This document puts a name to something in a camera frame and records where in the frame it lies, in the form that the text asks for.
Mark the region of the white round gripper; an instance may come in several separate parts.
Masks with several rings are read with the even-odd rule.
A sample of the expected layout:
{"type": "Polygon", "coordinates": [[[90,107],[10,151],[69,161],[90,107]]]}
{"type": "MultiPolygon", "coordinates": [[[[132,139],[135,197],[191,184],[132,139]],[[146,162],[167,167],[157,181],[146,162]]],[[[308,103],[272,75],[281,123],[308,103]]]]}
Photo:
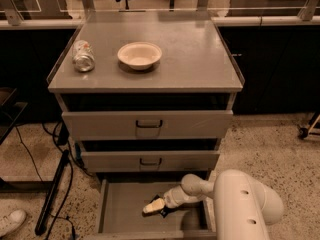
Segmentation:
{"type": "Polygon", "coordinates": [[[181,186],[171,188],[164,193],[163,198],[157,198],[143,208],[145,214],[150,214],[162,210],[165,206],[173,209],[183,204],[197,203],[200,198],[190,196],[184,192],[181,186]]]}

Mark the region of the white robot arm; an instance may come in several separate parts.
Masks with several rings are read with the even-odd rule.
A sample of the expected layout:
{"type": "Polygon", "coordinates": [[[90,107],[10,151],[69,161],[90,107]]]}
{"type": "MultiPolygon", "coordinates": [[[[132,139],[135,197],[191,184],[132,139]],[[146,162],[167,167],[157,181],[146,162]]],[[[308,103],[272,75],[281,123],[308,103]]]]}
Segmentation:
{"type": "Polygon", "coordinates": [[[151,201],[144,214],[213,201],[217,240],[270,240],[267,226],[279,222],[284,204],[279,194],[239,170],[225,170],[215,181],[194,174],[185,175],[181,183],[151,201]]]}

